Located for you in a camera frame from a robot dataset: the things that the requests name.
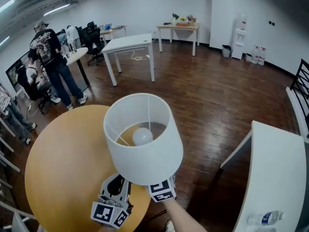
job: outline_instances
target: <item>trash bin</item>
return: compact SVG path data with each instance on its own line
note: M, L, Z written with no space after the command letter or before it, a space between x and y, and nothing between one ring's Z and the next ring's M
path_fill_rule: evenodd
M222 55L225 58L228 58L230 56L232 48L229 45L223 44L222 45Z

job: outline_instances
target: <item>cap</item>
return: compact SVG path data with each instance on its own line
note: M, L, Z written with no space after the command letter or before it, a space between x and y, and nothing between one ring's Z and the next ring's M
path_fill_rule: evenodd
M43 22L43 21L38 21L38 22L36 22L35 24L34 24L34 30L35 29L37 29L39 26L41 26L41 25L45 25L46 27L49 25L48 23L45 23L45 22Z

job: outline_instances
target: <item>ceiling light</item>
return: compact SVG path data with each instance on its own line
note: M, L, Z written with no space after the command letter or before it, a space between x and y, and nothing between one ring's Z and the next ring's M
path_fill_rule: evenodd
M68 7L69 5L70 5L70 4L67 4L67 5L61 6L61 7L59 7L59 8L56 8L56 9L50 11L50 12L45 13L44 16L49 15L49 14L51 14L51 13L57 11L57 10L61 10L61 9L65 8L65 7Z
M4 44L4 42L6 42L9 38L10 38L10 37L8 36L4 41L2 41L2 42L0 43L0 46L2 46L2 45Z
M10 5L12 5L13 3L15 3L15 0L10 0L8 1L5 5L3 5L1 8L0 8L0 13L5 10L7 7L9 7Z

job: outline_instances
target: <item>light bulb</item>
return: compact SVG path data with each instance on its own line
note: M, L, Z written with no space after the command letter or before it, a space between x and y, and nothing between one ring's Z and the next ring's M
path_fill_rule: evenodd
M133 133L133 142L136 146L145 145L147 143L150 143L154 137L151 131L147 128L138 128Z

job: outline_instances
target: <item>ceiling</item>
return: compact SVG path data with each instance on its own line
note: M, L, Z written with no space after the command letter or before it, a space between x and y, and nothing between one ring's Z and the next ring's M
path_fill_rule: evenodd
M0 0L0 7L10 0ZM78 0L16 0L0 13L0 42L7 36L26 28L55 8Z

